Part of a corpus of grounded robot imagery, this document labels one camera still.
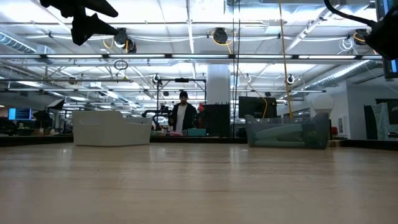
translucent plastic bin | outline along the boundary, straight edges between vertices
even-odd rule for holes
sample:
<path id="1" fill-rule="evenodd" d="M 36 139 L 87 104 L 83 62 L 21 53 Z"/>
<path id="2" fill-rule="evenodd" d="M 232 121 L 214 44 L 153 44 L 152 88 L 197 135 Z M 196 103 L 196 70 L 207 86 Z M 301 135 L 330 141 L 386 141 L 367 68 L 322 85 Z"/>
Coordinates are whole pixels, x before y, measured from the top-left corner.
<path id="1" fill-rule="evenodd" d="M 245 116 L 250 147 L 307 147 L 324 149 L 328 144 L 329 116 L 318 113 L 311 119 L 256 119 Z"/>

man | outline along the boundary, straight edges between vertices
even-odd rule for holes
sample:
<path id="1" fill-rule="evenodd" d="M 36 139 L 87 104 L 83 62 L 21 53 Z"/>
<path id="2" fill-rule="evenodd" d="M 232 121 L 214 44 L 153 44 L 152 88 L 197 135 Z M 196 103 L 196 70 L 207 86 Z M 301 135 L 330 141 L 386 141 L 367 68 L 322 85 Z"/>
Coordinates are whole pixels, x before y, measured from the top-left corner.
<path id="1" fill-rule="evenodd" d="M 186 91 L 180 92 L 181 102 L 174 105 L 169 117 L 169 125 L 173 126 L 173 130 L 178 133 L 193 128 L 193 119 L 197 110 L 190 103 L 187 103 L 187 100 L 188 93 Z"/>

yellow cable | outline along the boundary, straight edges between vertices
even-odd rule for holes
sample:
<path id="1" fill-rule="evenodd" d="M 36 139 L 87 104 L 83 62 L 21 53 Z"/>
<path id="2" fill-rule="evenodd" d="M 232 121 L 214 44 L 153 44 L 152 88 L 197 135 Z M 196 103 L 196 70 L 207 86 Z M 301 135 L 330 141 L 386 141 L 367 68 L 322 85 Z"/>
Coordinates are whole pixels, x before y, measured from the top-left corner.
<path id="1" fill-rule="evenodd" d="M 357 34 L 358 34 L 358 33 L 355 33 L 353 37 L 354 37 L 356 40 L 358 40 L 358 41 L 361 41 L 361 42 L 364 42 L 364 43 L 365 43 L 365 40 L 363 40 L 363 39 L 360 39 L 360 38 L 356 37 L 356 35 L 357 35 Z"/>
<path id="2" fill-rule="evenodd" d="M 109 47 L 108 45 L 106 45 L 105 39 L 103 39 L 102 42 L 104 43 L 104 46 L 105 46 L 107 49 L 111 49 L 111 48 L 113 47 L 113 37 L 112 37 L 112 44 L 111 44 L 110 47 Z"/>
<path id="3" fill-rule="evenodd" d="M 228 48 L 229 54 L 232 54 L 231 49 L 228 44 L 226 45 L 226 47 Z"/>
<path id="4" fill-rule="evenodd" d="M 286 95 L 287 95 L 287 103 L 289 104 L 289 117 L 290 117 L 290 120 L 292 120 L 293 119 L 292 104 L 290 103 L 289 87 L 287 86 L 285 38 L 284 38 L 284 26 L 283 26 L 283 21 L 282 21 L 282 0 L 279 0 L 279 15 L 280 15 L 280 33 L 282 35 L 282 52 L 284 54 Z"/>
<path id="5" fill-rule="evenodd" d="M 267 109 L 268 109 L 268 102 L 267 102 L 267 100 L 266 100 L 259 92 L 257 92 L 257 91 L 253 88 L 253 86 L 249 83 L 249 81 L 246 80 L 246 78 L 244 77 L 244 75 L 243 75 L 241 69 L 238 68 L 238 70 L 239 70 L 239 72 L 241 73 L 241 75 L 242 75 L 244 81 L 246 81 L 246 82 L 248 83 L 248 85 L 250 86 L 250 88 L 252 88 L 253 91 L 254 91 L 255 93 L 257 93 L 257 94 L 264 100 L 264 102 L 266 102 L 266 109 L 264 110 L 264 113 L 262 114 L 262 118 L 264 119 L 264 118 L 266 117 L 266 112 L 267 112 Z"/>

black monitor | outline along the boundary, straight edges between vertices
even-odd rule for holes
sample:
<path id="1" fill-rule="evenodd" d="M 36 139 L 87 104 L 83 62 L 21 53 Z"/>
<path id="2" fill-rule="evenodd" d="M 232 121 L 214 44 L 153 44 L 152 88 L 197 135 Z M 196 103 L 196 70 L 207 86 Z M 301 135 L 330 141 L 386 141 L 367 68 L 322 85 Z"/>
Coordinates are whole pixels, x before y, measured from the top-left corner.
<path id="1" fill-rule="evenodd" d="M 266 99 L 268 104 L 265 118 L 276 118 L 276 99 L 271 97 L 264 97 L 264 99 Z M 265 110 L 266 103 L 261 97 L 239 97 L 239 118 L 244 118 L 245 115 L 262 118 Z"/>

fluorescent light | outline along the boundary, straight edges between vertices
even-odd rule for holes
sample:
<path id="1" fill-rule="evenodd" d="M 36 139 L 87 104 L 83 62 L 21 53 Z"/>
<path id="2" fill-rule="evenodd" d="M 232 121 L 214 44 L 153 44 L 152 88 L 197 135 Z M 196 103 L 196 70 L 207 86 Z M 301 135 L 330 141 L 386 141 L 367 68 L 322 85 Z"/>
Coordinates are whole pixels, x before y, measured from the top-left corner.
<path id="1" fill-rule="evenodd" d="M 77 101 L 86 101 L 87 99 L 84 97 L 79 97 L 79 96 L 69 96 L 69 98 Z"/>
<path id="2" fill-rule="evenodd" d="M 80 55 L 80 54 L 73 54 L 73 55 L 47 55 L 48 58 L 102 58 L 102 55 Z"/>
<path id="3" fill-rule="evenodd" d="M 19 81 L 18 83 L 23 84 L 23 85 L 29 85 L 32 87 L 41 87 L 41 85 L 36 82 Z"/>
<path id="4" fill-rule="evenodd" d="M 75 91 L 73 89 L 44 89 L 43 91 Z"/>
<path id="5" fill-rule="evenodd" d="M 229 55 L 220 54 L 173 54 L 172 58 L 228 58 Z"/>
<path id="6" fill-rule="evenodd" d="M 299 59 L 354 59 L 355 55 L 300 55 Z"/>
<path id="7" fill-rule="evenodd" d="M 40 90 L 39 89 L 21 88 L 21 89 L 8 89 L 8 91 L 40 91 Z"/>
<path id="8" fill-rule="evenodd" d="M 164 54 L 111 54 L 110 58 L 164 58 Z"/>
<path id="9" fill-rule="evenodd" d="M 362 56 L 362 59 L 373 59 L 373 60 L 379 59 L 379 60 L 381 60 L 382 57 L 381 57 L 381 55 L 364 55 L 364 56 Z"/>
<path id="10" fill-rule="evenodd" d="M 261 59 L 283 59 L 283 55 L 239 55 L 239 58 L 261 58 Z M 291 55 L 286 55 L 287 59 L 292 58 Z"/>
<path id="11" fill-rule="evenodd" d="M 40 55 L 37 54 L 2 54 L 0 58 L 41 58 Z"/>

